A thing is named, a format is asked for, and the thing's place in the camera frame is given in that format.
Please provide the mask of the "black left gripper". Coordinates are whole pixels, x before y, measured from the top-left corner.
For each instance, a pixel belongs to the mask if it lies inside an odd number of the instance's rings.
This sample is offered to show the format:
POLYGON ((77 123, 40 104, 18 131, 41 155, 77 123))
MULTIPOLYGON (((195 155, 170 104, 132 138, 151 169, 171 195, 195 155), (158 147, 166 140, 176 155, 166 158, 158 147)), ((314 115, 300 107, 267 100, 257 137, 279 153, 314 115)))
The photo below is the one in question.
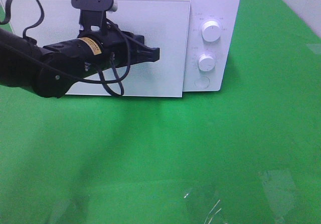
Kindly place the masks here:
POLYGON ((160 48, 145 48, 144 36, 108 30, 107 35, 92 33, 84 37, 44 46, 42 61, 74 77, 88 77, 112 67, 121 68, 156 62, 160 48))

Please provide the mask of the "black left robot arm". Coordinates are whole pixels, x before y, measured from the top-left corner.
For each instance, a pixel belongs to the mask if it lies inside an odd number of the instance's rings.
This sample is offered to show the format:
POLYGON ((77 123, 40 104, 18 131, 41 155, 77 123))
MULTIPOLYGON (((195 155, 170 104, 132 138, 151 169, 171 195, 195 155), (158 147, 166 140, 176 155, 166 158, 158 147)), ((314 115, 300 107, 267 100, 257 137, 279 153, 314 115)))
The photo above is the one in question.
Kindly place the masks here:
POLYGON ((20 87, 41 97, 65 95, 77 82, 101 84, 111 95, 123 95, 122 80, 131 65, 156 62, 160 49, 144 36, 111 29, 39 47, 34 39, 1 29, 1 85, 20 87), (120 93, 109 85, 117 83, 120 93))

